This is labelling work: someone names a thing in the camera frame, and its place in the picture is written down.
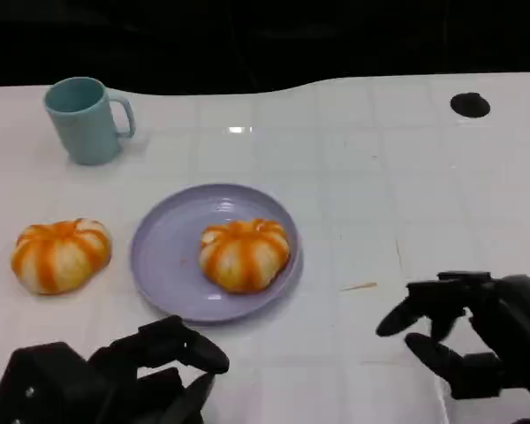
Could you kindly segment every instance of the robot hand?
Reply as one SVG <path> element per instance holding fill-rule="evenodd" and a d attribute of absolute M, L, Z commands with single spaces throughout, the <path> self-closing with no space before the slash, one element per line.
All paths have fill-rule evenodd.
<path fill-rule="evenodd" d="M 397 334 L 426 316 L 430 337 L 410 333 L 406 345 L 450 384 L 453 398 L 492 398 L 517 387 L 530 391 L 530 277 L 443 272 L 437 281 L 407 288 L 408 297 L 382 320 L 378 336 Z M 439 343 L 466 310 L 473 329 L 493 352 L 460 356 Z"/>
<path fill-rule="evenodd" d="M 206 374 L 184 387 L 178 360 Z M 222 350 L 173 315 L 99 349 L 86 361 L 65 343 L 15 351 L 0 382 L 0 424 L 201 424 Z"/>

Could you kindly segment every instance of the plate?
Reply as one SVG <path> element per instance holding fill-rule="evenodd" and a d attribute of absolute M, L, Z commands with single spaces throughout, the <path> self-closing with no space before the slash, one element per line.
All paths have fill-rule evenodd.
<path fill-rule="evenodd" d="M 291 257 L 264 291 L 229 294 L 202 274 L 201 234 L 211 224 L 252 218 L 279 222 Z M 132 241 L 132 273 L 140 293 L 164 312 L 193 323 L 227 322 L 264 308 L 299 281 L 300 244 L 291 216 L 267 194 L 242 185 L 198 185 L 168 197 L 143 219 Z"/>

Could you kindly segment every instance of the white table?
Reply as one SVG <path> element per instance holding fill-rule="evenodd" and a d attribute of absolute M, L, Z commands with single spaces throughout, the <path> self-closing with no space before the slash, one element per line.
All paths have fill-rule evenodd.
<path fill-rule="evenodd" d="M 16 347 L 64 340 L 87 357 L 159 318 L 128 269 L 139 220 L 187 186 L 237 182 L 293 214 L 306 266 L 296 293 L 268 313 L 200 329 L 231 358 L 205 408 L 208 423 L 499 424 L 530 415 L 523 390 L 451 401 L 401 337 L 374 334 L 408 280 L 445 269 L 530 275 L 530 74 L 128 94 L 137 136 L 95 168 L 68 162 L 42 107 L 45 89 L 0 88 L 0 375 Z M 488 116 L 451 111 L 450 98 L 468 91 L 489 100 Z M 111 264 L 72 295 L 27 294 L 9 267 L 17 235 L 79 216 L 110 229 Z M 342 291 L 367 282 L 378 285 Z M 449 344 L 484 349 L 466 323 Z"/>

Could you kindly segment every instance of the mug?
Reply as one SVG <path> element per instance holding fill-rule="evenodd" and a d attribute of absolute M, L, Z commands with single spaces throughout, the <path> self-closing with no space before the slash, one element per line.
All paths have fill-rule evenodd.
<path fill-rule="evenodd" d="M 122 149 L 118 137 L 130 138 L 135 134 L 130 103 L 121 95 L 108 95 L 97 79 L 63 79 L 47 91 L 44 102 L 64 148 L 76 163 L 107 163 Z M 116 129 L 110 102 L 124 106 L 129 131 Z"/>

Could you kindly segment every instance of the toy pumpkin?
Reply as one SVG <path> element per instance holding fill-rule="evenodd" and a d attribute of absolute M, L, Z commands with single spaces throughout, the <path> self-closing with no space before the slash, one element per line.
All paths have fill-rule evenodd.
<path fill-rule="evenodd" d="M 290 254 L 281 224 L 264 219 L 234 221 L 204 230 L 199 264 L 226 291 L 249 293 L 266 288 Z"/>
<path fill-rule="evenodd" d="M 31 292 L 75 290 L 110 261 L 106 228 L 91 219 L 30 225 L 18 237 L 11 269 Z"/>

